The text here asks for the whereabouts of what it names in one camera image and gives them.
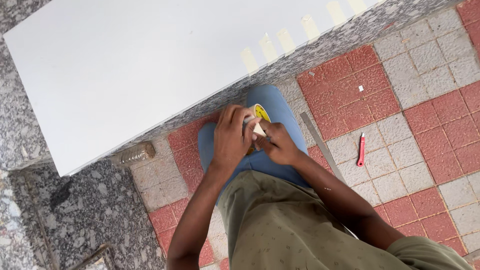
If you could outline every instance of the masking tape strip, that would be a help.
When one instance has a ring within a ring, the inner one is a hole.
[[[310,16],[310,14],[302,17],[301,24],[303,25],[303,29],[305,29],[305,33],[307,34],[308,44],[316,41],[318,37],[320,37],[320,31],[318,31],[317,25],[313,21],[313,18]]]
[[[273,46],[272,40],[267,33],[265,33],[264,37],[260,39],[258,44],[260,44],[260,47],[262,47],[262,51],[264,52],[264,56],[267,59],[268,65],[271,65],[278,60],[278,54],[276,53],[275,46]]]
[[[256,109],[257,106],[260,106],[260,107],[262,108],[262,110],[264,111],[263,107],[262,107],[260,104],[255,104],[255,105],[251,106],[249,109],[253,112],[253,116],[250,116],[250,117],[245,118],[245,119],[243,120],[243,123],[246,124],[246,123],[250,122],[250,120],[253,120],[253,119],[255,119],[256,117],[258,117],[258,115],[257,115],[257,113],[256,113],[256,111],[255,111],[255,109]],[[266,117],[265,117],[264,119],[270,121],[270,119],[269,119],[269,117],[268,117],[268,114],[266,114]],[[262,127],[260,126],[259,123],[256,123],[256,124],[255,124],[255,127],[253,128],[253,132],[261,135],[262,137],[267,137],[267,134],[266,134],[265,131],[262,129]]]
[[[342,25],[347,21],[345,14],[337,1],[328,2],[326,5],[335,26]]]
[[[288,55],[292,54],[295,51],[295,43],[293,43],[293,39],[286,28],[282,28],[276,34],[276,36],[280,40],[280,43],[282,44],[282,48],[285,51],[285,57],[287,57]]]
[[[245,64],[245,67],[247,68],[248,74],[252,76],[253,74],[257,73],[258,64],[250,48],[246,47],[243,49],[243,51],[240,52],[240,56]]]
[[[362,0],[348,0],[348,3],[350,7],[352,7],[353,12],[355,12],[355,15],[362,14],[367,10],[367,5],[365,5]]]

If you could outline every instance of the tiled floor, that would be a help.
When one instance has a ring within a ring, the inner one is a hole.
[[[331,171],[302,112],[347,184],[387,223],[463,256],[480,249],[479,51],[480,0],[468,0],[275,85],[314,160]],[[197,133],[217,119],[157,139],[156,159],[131,167],[165,251],[203,176]],[[361,133],[364,167],[356,165]],[[227,256],[215,209],[200,265],[228,269]]]

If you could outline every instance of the blue jeans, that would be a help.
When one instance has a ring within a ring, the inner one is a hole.
[[[265,109],[272,123],[282,123],[295,145],[308,155],[307,146],[305,145],[305,140],[303,139],[297,120],[278,88],[271,85],[262,85],[250,89],[247,94],[247,107],[253,106],[256,103]],[[206,123],[198,132],[198,150],[204,172],[207,171],[208,165],[210,165],[213,158],[213,135],[215,127],[215,123]],[[252,154],[243,157],[229,180],[223,186],[220,195],[222,195],[227,185],[235,176],[240,172],[248,170],[263,172],[302,187],[310,187],[292,166],[276,164],[270,160],[263,150],[255,150]]]

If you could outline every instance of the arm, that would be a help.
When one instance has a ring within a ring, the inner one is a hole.
[[[214,156],[202,182],[187,205],[168,249],[168,269],[199,269],[198,259],[205,243],[213,208],[220,191],[252,144],[251,120],[242,136],[242,123],[252,112],[239,105],[228,105],[215,128]]]
[[[257,149],[263,148],[273,162],[295,168],[312,186],[329,212],[360,240],[385,250],[394,241],[404,237],[385,223],[360,195],[300,151],[283,124],[261,121],[260,125],[270,137],[270,142],[259,135],[255,136]]]

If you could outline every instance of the metal ruler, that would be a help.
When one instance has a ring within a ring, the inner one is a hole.
[[[303,122],[305,125],[307,125],[308,130],[310,131],[310,134],[312,135],[313,139],[318,145],[318,148],[320,148],[320,151],[322,152],[323,156],[327,160],[328,166],[332,168],[333,173],[335,176],[345,183],[345,179],[343,179],[342,174],[338,170],[338,167],[335,164],[335,161],[333,160],[332,154],[330,154],[330,151],[327,149],[327,147],[324,144],[324,140],[322,138],[322,134],[318,134],[317,130],[315,129],[313,123],[310,121],[310,118],[308,117],[306,112],[302,112],[300,114],[301,118],[303,119]]]

